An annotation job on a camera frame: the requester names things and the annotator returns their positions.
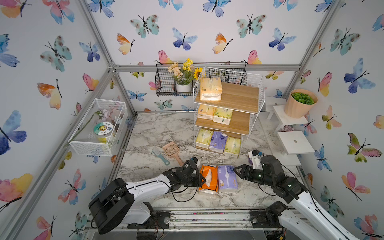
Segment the yellow green tissue pack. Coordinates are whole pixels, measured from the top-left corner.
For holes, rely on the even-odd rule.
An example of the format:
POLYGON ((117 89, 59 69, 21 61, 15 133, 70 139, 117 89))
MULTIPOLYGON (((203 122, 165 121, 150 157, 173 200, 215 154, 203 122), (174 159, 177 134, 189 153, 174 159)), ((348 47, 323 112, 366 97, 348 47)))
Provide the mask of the yellow green tissue pack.
POLYGON ((223 125, 229 125, 232 119, 232 115, 233 110, 225 108, 216 108, 213 122, 223 125))

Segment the orange tissue pack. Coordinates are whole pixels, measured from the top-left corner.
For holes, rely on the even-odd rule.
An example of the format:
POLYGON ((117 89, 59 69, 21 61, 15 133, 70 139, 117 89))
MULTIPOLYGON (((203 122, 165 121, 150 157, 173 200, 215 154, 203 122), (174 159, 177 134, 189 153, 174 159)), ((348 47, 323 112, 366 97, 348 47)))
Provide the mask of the orange tissue pack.
POLYGON ((199 188, 200 193, 216 195, 219 191, 218 167, 214 165, 202 165, 200 173, 205 182, 199 188))

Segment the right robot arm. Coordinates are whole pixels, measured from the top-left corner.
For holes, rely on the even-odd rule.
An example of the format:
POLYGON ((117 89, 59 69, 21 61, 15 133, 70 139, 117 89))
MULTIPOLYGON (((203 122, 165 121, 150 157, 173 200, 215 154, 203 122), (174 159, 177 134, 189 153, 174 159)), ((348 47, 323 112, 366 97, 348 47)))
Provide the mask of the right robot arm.
POLYGON ((237 176, 248 182, 268 186, 283 199, 266 209, 262 225, 281 226, 301 240, 354 240, 356 237, 339 224, 295 177, 286 176, 283 165, 274 156, 260 159, 261 169, 241 165, 237 176))

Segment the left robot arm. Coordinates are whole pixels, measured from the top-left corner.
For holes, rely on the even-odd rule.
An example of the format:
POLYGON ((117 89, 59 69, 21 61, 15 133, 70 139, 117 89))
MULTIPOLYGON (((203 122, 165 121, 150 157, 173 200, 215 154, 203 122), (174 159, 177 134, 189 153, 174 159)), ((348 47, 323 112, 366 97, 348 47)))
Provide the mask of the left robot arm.
POLYGON ((199 189, 206 179, 199 172, 199 160, 190 158, 181 167, 171 168, 157 177, 140 182, 113 180, 89 203, 91 227, 106 234, 119 225, 129 229, 150 229, 159 222, 150 199, 180 193, 180 188, 199 189))

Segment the purple tissue pack shelf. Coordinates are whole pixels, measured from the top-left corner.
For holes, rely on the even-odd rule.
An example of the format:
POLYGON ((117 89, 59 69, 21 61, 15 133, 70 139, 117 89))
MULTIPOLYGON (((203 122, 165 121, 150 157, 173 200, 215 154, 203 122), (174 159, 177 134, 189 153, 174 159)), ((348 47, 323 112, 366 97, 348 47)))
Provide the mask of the purple tissue pack shelf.
POLYGON ((219 191, 235 192, 238 190, 237 175, 232 165, 218 166, 219 191))

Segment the beige tissue pack top shelf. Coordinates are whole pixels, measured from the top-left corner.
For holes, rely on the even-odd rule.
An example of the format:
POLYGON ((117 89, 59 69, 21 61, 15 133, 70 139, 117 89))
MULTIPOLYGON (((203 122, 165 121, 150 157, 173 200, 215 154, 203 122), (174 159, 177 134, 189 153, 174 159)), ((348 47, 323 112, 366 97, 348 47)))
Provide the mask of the beige tissue pack top shelf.
POLYGON ((200 80, 200 100, 201 101, 220 101, 222 98, 222 81, 220 77, 202 78, 200 80))

